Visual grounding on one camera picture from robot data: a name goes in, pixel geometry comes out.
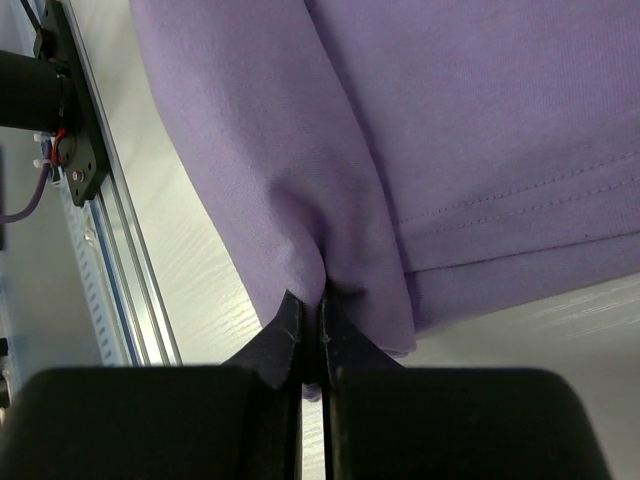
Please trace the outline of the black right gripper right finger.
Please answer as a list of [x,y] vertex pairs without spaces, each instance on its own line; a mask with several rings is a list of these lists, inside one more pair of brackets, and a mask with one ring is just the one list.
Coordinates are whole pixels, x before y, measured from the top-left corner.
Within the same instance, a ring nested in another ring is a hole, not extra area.
[[537,368],[407,368],[319,309],[330,479],[607,479],[571,386]]

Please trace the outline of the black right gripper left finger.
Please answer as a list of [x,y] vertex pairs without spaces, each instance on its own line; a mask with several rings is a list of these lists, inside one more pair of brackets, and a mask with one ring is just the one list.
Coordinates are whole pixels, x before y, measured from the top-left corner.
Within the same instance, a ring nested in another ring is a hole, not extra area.
[[1,430],[5,479],[297,479],[302,303],[220,365],[36,374]]

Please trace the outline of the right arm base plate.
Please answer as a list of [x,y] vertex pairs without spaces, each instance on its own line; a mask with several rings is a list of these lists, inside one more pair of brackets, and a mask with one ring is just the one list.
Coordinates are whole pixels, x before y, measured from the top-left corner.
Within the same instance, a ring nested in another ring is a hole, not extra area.
[[44,32],[38,36],[34,52],[55,66],[63,84],[57,157],[71,199],[82,207],[95,198],[111,172],[109,154],[81,52],[60,1],[44,3],[41,25]]

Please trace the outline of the purple t-shirt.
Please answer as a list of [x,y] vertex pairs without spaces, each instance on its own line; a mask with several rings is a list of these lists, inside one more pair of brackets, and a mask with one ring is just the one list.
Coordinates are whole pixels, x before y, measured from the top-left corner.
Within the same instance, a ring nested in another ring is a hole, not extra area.
[[639,269],[635,1],[135,1],[159,116],[262,323],[381,349]]

